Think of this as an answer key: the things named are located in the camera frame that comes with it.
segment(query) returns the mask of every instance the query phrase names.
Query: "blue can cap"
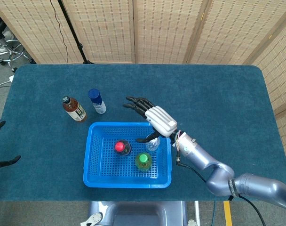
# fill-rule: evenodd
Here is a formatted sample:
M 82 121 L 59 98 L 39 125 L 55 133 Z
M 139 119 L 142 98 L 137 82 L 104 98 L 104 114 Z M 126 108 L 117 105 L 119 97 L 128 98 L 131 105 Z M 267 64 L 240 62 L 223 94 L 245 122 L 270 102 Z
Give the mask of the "blue can cap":
M 91 99 L 91 101 L 93 103 L 97 103 L 97 104 L 102 103 L 102 98 L 101 98 L 100 92 L 97 89 L 91 89 L 88 92 L 88 97 Z

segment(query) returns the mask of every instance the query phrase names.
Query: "yellow tape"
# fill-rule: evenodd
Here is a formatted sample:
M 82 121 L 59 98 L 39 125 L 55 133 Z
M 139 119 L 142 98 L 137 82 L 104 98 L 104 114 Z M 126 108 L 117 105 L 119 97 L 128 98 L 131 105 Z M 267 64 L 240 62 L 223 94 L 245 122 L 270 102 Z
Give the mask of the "yellow tape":
M 226 218 L 226 226 L 232 226 L 230 201 L 223 201 L 223 207 L 224 207 L 224 216 Z

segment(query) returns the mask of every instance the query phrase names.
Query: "blue plastic basket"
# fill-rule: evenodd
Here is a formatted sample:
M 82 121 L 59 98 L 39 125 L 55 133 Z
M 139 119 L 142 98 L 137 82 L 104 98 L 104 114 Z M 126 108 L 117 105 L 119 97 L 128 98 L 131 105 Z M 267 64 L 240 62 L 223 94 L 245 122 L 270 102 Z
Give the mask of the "blue plastic basket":
M 88 131 L 84 161 L 83 181 L 88 187 L 110 188 L 165 188 L 171 183 L 171 145 L 167 138 L 160 138 L 154 152 L 148 152 L 145 144 L 135 141 L 154 132 L 147 122 L 96 122 Z M 115 143 L 125 139 L 131 145 L 131 153 L 119 156 L 114 152 Z M 135 157 L 141 152 L 152 156 L 148 172 L 141 172 L 135 165 Z

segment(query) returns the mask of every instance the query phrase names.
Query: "blue spray can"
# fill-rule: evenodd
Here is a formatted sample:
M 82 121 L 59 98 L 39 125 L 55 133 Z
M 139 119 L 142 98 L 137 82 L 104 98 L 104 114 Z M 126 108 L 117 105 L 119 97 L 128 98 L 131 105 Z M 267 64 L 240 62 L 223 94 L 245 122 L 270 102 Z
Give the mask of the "blue spray can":
M 88 97 L 93 102 L 93 106 L 98 114 L 103 114 L 106 111 L 106 106 L 101 98 L 100 92 L 97 89 L 91 89 L 88 92 Z

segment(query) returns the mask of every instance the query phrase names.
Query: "blue felt tablecloth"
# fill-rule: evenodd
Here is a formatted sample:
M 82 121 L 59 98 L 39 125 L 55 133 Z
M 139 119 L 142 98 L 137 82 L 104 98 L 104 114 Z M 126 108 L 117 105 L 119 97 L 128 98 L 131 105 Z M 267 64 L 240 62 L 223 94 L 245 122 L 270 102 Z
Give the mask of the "blue felt tablecloth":
M 107 106 L 103 115 L 95 112 L 87 96 L 91 88 L 101 91 Z M 84 123 L 64 112 L 64 95 L 82 104 L 88 114 Z M 236 176 L 249 172 L 286 183 L 286 158 L 257 67 L 25 65 L 16 72 L 0 133 L 0 161 L 18 154 L 22 158 L 0 169 L 0 200 L 213 200 L 194 173 L 175 165 L 166 189 L 84 185 L 89 126 L 96 121 L 144 121 L 122 107 L 125 96 L 146 97 L 164 108 L 179 129 L 233 167 Z M 174 163 L 175 150 L 172 156 Z

